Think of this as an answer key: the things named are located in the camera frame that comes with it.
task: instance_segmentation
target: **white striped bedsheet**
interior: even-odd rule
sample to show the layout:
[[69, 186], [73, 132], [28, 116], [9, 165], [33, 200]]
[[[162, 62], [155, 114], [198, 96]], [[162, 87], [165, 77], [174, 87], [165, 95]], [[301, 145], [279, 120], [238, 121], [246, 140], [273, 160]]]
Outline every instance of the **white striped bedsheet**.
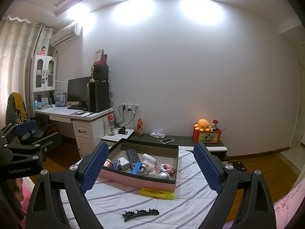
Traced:
[[[173, 201], [140, 193], [140, 189], [98, 178], [86, 198], [105, 229], [197, 229], [213, 205], [217, 193], [208, 186], [194, 155], [179, 150], [178, 172]], [[72, 228], [79, 228], [65, 190], [61, 190], [63, 206]], [[124, 222], [125, 211], [157, 208], [157, 216], [145, 216]]]

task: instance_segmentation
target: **black monitor screen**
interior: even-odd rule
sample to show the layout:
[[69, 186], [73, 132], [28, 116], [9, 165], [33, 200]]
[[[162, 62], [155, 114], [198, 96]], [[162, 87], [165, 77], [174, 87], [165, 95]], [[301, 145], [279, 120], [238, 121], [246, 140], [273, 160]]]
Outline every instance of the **black monitor screen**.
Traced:
[[82, 77], [68, 81], [68, 102], [87, 101], [87, 83], [90, 83], [91, 77]]

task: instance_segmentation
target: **white phone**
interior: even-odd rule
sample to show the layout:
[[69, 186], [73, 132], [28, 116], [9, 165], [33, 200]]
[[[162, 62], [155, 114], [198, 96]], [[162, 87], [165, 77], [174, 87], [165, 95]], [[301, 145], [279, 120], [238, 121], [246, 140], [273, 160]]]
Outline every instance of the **white phone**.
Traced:
[[173, 141], [174, 141], [174, 139], [172, 139], [172, 138], [167, 138], [167, 139], [160, 140], [160, 142], [162, 144], [167, 144], [167, 143], [170, 143], [170, 142], [173, 142]]

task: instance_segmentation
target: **air conditioner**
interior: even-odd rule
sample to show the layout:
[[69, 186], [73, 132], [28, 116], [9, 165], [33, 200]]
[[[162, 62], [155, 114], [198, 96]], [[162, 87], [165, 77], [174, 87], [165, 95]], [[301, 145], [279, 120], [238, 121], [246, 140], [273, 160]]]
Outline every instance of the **air conditioner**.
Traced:
[[74, 39], [74, 37], [80, 36], [81, 28], [82, 26], [79, 23], [75, 23], [65, 27], [64, 29], [61, 29], [59, 32], [52, 36], [51, 45], [53, 47], [58, 47], [62, 43]]

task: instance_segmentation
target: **cartoon picture on box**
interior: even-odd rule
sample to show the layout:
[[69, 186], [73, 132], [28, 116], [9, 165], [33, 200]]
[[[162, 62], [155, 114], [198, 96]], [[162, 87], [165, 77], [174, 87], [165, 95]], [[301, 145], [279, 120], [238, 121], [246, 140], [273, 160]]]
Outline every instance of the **cartoon picture on box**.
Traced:
[[202, 143], [217, 143], [218, 134], [211, 133], [200, 133], [198, 137], [198, 142]]

